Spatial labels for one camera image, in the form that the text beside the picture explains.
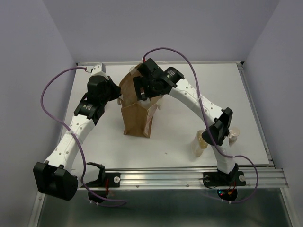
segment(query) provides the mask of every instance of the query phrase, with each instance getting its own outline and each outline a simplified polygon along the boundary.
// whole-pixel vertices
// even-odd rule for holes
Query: purple cable
[[[69,68],[67,70],[64,70],[64,71],[60,72],[57,76],[55,76],[53,79],[51,79],[51,81],[48,82],[48,84],[43,89],[42,94],[41,94],[41,98],[40,98],[40,104],[41,104],[41,107],[42,107],[43,111],[49,117],[51,117],[52,119],[54,119],[55,121],[57,121],[58,123],[60,123],[61,125],[63,125],[68,131],[71,131],[71,129],[70,129],[70,127],[67,124],[65,124],[63,121],[61,121],[60,119],[56,118],[55,116],[53,116],[51,113],[49,113],[46,110],[46,108],[44,107],[44,104],[43,104],[43,97],[44,97],[44,94],[45,94],[46,90],[51,85],[51,83],[53,83],[53,81],[55,79],[57,79],[59,76],[61,76],[62,74],[66,73],[68,71],[77,70],[77,69],[86,70],[85,67],[74,67],[74,68]],[[99,199],[102,199],[102,200],[105,200],[105,201],[110,201],[110,202],[121,202],[121,204],[117,204],[117,205],[103,205],[103,204],[97,204],[97,203],[96,204],[99,205],[99,206],[101,206],[101,207],[120,207],[120,206],[125,205],[127,203],[127,201],[125,201],[125,200],[112,200],[112,199],[104,198],[102,196],[99,196],[99,195],[95,194],[91,189],[89,189],[88,186],[86,186],[86,184],[83,181],[83,178],[84,178],[84,175],[85,175],[85,172],[86,172],[86,160],[85,160],[85,157],[84,157],[83,148],[82,148],[82,146],[81,146],[81,144],[80,144],[77,136],[74,133],[71,133],[71,135],[75,139],[76,144],[79,147],[79,150],[80,150],[80,153],[81,153],[81,156],[82,156],[82,160],[83,160],[83,173],[82,173],[82,176],[81,176],[81,183],[83,184],[83,186],[86,188],[87,191],[89,191],[92,195],[96,196]]]
[[[194,74],[194,78],[195,78],[195,82],[196,82],[196,87],[197,87],[197,94],[198,94],[198,97],[201,97],[201,94],[200,94],[200,87],[199,87],[199,82],[198,82],[198,77],[196,75],[196,72],[194,70],[194,67],[193,65],[190,63],[189,59],[184,55],[182,54],[181,52],[177,51],[177,50],[174,50],[172,48],[168,48],[168,47],[159,47],[159,48],[155,48],[155,49],[152,49],[150,51],[148,51],[144,56],[143,56],[143,61],[145,61],[145,57],[150,54],[151,52],[154,52],[154,51],[157,51],[157,50],[169,50],[169,51],[173,51],[179,55],[181,55],[184,60],[188,63],[188,65],[190,66],[193,74]],[[258,174],[258,170],[255,166],[255,164],[253,164],[253,162],[246,156],[243,156],[243,155],[236,155],[236,156],[231,156],[231,155],[226,155],[224,154],[221,149],[216,145],[215,141],[214,141],[214,138],[213,138],[213,135],[211,134],[210,132],[210,129],[209,129],[209,125],[208,125],[208,122],[206,121],[206,114],[204,112],[204,108],[203,108],[203,103],[202,103],[202,99],[200,98],[199,99],[199,104],[200,104],[200,108],[201,108],[201,112],[202,112],[202,117],[203,117],[203,120],[204,120],[204,123],[205,123],[205,126],[206,126],[206,130],[208,132],[208,134],[210,135],[210,138],[212,140],[212,143],[214,144],[214,147],[216,148],[216,150],[220,153],[220,155],[224,156],[224,157],[228,157],[228,158],[233,158],[233,157],[242,157],[242,158],[245,158],[246,160],[248,160],[252,166],[254,167],[255,171],[256,171],[256,176],[257,176],[257,181],[256,181],[256,187],[254,188],[254,191],[248,196],[246,197],[245,199],[242,199],[242,200],[239,200],[239,201],[234,201],[232,203],[240,203],[240,202],[244,202],[246,200],[248,200],[249,198],[251,198],[255,193],[256,193],[256,190],[258,188],[258,183],[259,183],[259,174]]]

